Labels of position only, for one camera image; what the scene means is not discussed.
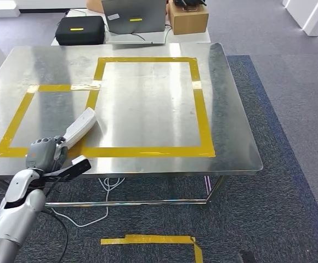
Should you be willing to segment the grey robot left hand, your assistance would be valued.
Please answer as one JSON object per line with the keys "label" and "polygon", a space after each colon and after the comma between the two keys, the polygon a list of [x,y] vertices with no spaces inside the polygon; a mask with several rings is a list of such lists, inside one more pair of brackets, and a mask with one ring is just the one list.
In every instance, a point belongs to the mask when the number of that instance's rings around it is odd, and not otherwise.
{"label": "grey robot left hand", "polygon": [[42,138],[32,143],[26,159],[27,168],[36,168],[45,173],[60,170],[67,157],[67,147],[60,148],[60,154],[55,157],[57,146],[66,141],[64,137]]}

